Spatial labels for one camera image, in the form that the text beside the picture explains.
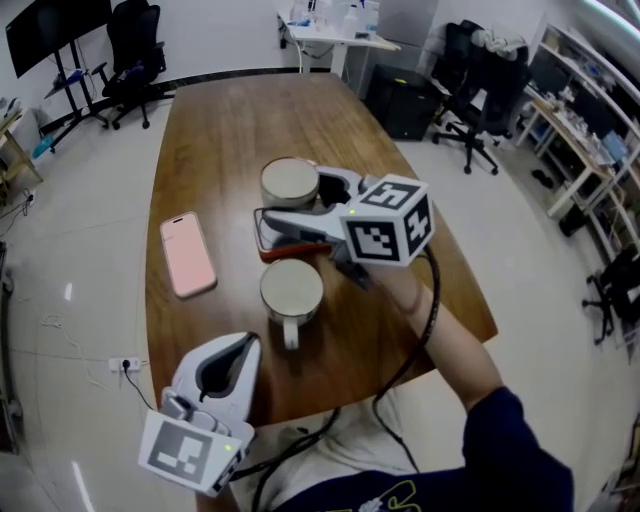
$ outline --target black box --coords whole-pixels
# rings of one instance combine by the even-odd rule
[[[442,96],[422,75],[378,64],[364,103],[392,139],[422,140]]]

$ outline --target black office chair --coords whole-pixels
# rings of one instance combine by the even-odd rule
[[[640,297],[631,300],[629,291],[640,286],[640,258],[634,247],[624,249],[601,274],[587,278],[596,287],[599,301],[583,300],[582,307],[596,307],[602,311],[602,333],[595,339],[599,345],[613,333],[613,311],[625,323],[640,320]]]
[[[432,136],[435,144],[442,139],[464,142],[467,152],[466,174],[471,173],[474,150],[493,166],[491,174],[498,174],[498,166],[485,150],[479,136],[483,132],[493,136],[511,136],[513,113],[521,108],[524,88],[531,77],[527,66],[528,56],[528,49],[523,47],[518,51],[515,61],[508,61],[485,48],[471,45],[465,80],[445,107],[445,111],[453,112],[468,129],[465,132],[455,123],[448,123],[446,130],[453,130],[455,134],[435,133]],[[482,110],[471,104],[480,89],[487,93]]]
[[[137,107],[142,110],[142,127],[146,130],[149,128],[146,104],[174,97],[151,86],[167,69],[162,51],[164,42],[156,41],[159,20],[160,7],[157,5],[149,6],[147,0],[126,0],[115,7],[107,24],[113,47],[114,76],[107,80],[106,62],[91,74],[100,74],[105,85],[102,95],[122,105],[120,114],[111,123],[115,130],[120,128],[119,121]]]
[[[445,27],[444,54],[438,58],[431,76],[451,94],[455,94],[464,82],[469,67],[471,35],[476,30],[482,30],[482,27],[468,20],[460,25],[448,23]]]

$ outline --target tile floor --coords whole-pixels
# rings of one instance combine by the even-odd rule
[[[3,512],[188,512],[193,496],[136,465],[144,405],[107,368],[113,356],[148,361],[144,255],[168,104],[142,130],[88,123],[38,162],[45,182],[6,239],[16,292],[11,362],[24,408],[23,458],[0,457]],[[611,342],[593,346],[580,308],[585,276],[601,265],[583,230],[567,240],[522,177],[535,162],[500,150],[496,176],[443,143],[399,147],[447,219],[484,290],[500,334],[487,346],[541,443],[569,464],[576,510],[586,510],[627,449],[638,409],[638,368]],[[0,233],[11,217],[0,220]],[[42,325],[60,315],[62,329]],[[66,335],[81,344],[78,350]],[[89,383],[91,378],[100,383]],[[152,399],[148,365],[137,376]],[[407,439],[424,470],[462,462],[464,414],[436,373],[400,388]],[[80,491],[83,482],[91,506]]]

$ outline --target power strip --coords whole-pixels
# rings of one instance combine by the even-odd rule
[[[124,373],[124,368],[122,367],[122,363],[125,361],[129,361],[129,369],[128,373],[139,372],[140,371],[140,358],[139,357],[114,357],[109,359],[109,370],[114,373]]]

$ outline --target mug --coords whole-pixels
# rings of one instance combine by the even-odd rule
[[[301,208],[315,201],[320,175],[301,158],[278,158],[262,169],[262,203],[267,208]]]
[[[304,261],[278,260],[262,274],[260,295],[269,318],[283,326],[287,350],[298,349],[298,327],[313,318],[323,294],[320,274]]]

